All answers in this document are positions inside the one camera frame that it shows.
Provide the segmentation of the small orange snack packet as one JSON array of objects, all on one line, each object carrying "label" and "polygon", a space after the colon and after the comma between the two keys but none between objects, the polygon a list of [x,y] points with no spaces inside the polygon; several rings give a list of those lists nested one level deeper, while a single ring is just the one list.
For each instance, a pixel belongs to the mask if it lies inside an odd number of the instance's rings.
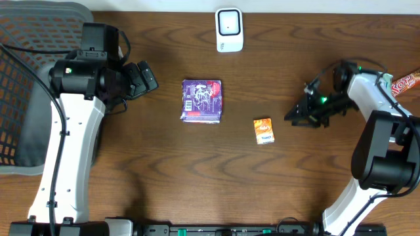
[{"label": "small orange snack packet", "polygon": [[253,125],[258,145],[269,144],[275,141],[271,118],[255,119]]}]

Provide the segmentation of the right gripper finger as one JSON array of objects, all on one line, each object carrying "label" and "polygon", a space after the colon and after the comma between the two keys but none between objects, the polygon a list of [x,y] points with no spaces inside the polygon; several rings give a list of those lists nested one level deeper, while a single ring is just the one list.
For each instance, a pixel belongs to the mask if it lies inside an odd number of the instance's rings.
[{"label": "right gripper finger", "polygon": [[284,116],[285,121],[292,121],[297,117],[308,117],[309,106],[308,98],[301,98],[287,114]]},{"label": "right gripper finger", "polygon": [[310,127],[310,128],[319,128],[320,123],[317,119],[312,117],[297,117],[291,121],[291,125],[295,127]]}]

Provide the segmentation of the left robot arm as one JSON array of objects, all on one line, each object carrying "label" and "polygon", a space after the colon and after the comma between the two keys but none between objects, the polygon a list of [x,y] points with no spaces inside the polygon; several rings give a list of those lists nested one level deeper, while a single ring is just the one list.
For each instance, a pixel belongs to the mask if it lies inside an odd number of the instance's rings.
[{"label": "left robot arm", "polygon": [[41,183],[25,222],[10,235],[139,235],[126,218],[90,221],[88,183],[107,107],[158,87],[147,62],[64,59],[50,70],[51,133]]}]

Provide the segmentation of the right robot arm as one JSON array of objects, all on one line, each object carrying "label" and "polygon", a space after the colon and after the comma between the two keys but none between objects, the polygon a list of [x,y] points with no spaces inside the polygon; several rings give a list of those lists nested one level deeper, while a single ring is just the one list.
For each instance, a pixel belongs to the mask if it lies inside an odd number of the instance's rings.
[{"label": "right robot arm", "polygon": [[328,65],[284,117],[295,127],[328,127],[331,116],[355,109],[366,120],[352,154],[350,182],[307,235],[354,235],[379,203],[409,195],[419,185],[419,118],[392,96],[384,65],[366,69],[359,61]]}]

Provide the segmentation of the teal snack packet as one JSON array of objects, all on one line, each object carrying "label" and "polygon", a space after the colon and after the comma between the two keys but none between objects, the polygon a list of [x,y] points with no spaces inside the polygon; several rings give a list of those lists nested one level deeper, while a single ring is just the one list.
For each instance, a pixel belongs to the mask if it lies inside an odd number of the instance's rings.
[{"label": "teal snack packet", "polygon": [[393,75],[391,75],[389,73],[384,73],[383,76],[382,76],[382,79],[383,79],[383,85],[385,86],[386,90],[391,93],[392,92]]}]

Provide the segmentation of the purple snack box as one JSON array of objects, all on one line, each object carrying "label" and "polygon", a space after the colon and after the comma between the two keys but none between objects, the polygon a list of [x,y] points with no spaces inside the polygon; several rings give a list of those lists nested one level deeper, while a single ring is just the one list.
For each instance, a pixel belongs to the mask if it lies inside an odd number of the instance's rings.
[{"label": "purple snack box", "polygon": [[182,82],[182,113],[185,123],[220,123],[222,117],[221,80],[194,80]]}]

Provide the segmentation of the orange red snack bar wrapper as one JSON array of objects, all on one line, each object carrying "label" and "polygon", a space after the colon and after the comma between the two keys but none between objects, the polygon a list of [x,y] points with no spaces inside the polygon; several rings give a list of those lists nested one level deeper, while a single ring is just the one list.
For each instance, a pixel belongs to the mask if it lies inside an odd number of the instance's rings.
[{"label": "orange red snack bar wrapper", "polygon": [[392,95],[398,96],[405,91],[411,89],[412,87],[419,84],[419,70],[416,70],[409,75],[401,77],[391,84],[391,93]]}]

